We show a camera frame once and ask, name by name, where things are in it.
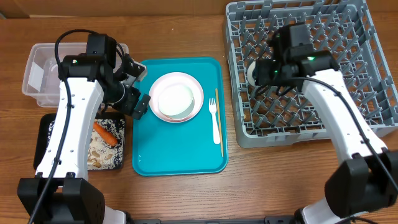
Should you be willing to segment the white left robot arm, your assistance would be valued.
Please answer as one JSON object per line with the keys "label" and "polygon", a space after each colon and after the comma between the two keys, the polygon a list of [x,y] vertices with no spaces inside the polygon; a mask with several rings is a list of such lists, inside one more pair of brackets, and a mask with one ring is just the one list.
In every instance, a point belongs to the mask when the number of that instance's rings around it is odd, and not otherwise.
{"label": "white left robot arm", "polygon": [[147,75],[106,34],[88,32],[85,52],[56,59],[60,99],[50,142],[33,178],[17,194],[30,223],[131,223],[128,212],[105,203],[88,182],[88,151],[96,114],[108,106],[134,119],[147,112],[150,96],[134,87]]}

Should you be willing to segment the white bowl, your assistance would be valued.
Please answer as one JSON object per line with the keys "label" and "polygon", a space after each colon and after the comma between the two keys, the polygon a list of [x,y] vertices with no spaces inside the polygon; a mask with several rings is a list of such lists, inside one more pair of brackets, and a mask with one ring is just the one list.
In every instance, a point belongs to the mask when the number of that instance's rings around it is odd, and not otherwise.
{"label": "white bowl", "polygon": [[183,84],[168,86],[158,99],[160,112],[170,119],[183,119],[191,114],[195,106],[192,90]]}

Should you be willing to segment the rice and peanut leftovers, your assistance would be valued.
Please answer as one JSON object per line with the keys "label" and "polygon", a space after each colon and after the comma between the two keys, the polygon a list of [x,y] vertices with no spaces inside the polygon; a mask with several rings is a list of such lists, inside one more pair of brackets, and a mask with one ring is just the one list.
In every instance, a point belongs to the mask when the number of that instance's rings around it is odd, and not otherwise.
{"label": "rice and peanut leftovers", "polygon": [[125,120],[96,119],[95,121],[105,130],[113,134],[118,140],[118,143],[114,147],[106,144],[103,138],[93,128],[87,159],[88,170],[120,169],[124,161]]}

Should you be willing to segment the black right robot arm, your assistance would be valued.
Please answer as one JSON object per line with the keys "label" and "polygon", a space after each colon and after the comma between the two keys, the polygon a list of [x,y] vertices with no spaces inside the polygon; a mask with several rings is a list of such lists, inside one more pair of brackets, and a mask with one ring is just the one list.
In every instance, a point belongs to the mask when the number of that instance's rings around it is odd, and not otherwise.
{"label": "black right robot arm", "polygon": [[293,89],[301,92],[317,111],[339,161],[325,184],[324,197],[298,209],[290,221],[350,223],[364,213],[393,206],[397,153],[388,150],[363,118],[331,52],[313,48],[303,22],[277,29],[268,44],[272,57],[257,59],[248,68],[255,94],[271,86],[279,96]]}

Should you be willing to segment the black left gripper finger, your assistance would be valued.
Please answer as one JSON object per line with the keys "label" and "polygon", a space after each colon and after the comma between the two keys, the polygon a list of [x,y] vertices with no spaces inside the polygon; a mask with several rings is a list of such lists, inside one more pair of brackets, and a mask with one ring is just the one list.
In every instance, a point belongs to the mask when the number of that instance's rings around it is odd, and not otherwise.
{"label": "black left gripper finger", "polygon": [[133,87],[135,82],[141,82],[147,75],[147,67],[124,54],[119,68],[119,81],[124,88]]}
{"label": "black left gripper finger", "polygon": [[132,118],[140,120],[148,110],[148,105],[151,97],[148,94],[143,94],[137,88],[130,88],[129,95],[130,115]]}

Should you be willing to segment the white plastic cup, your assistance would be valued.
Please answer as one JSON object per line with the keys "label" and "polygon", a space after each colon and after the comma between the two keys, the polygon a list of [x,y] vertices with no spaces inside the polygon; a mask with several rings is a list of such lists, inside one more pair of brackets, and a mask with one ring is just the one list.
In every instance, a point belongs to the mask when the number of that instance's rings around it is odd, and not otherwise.
{"label": "white plastic cup", "polygon": [[249,83],[251,86],[256,86],[256,81],[255,81],[255,79],[254,79],[254,77],[253,77],[253,73],[254,73],[255,67],[256,67],[256,61],[253,61],[253,62],[250,64],[250,66],[248,66],[248,69],[247,69],[248,83]]}

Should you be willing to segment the orange carrot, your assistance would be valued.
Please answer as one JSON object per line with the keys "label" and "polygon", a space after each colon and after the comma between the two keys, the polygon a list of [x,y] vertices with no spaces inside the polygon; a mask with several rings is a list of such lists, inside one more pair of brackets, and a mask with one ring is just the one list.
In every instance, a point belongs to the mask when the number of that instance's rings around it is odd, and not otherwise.
{"label": "orange carrot", "polygon": [[107,130],[105,130],[96,121],[94,122],[93,128],[103,138],[106,144],[109,144],[112,147],[117,145],[118,140],[116,139],[116,137]]}

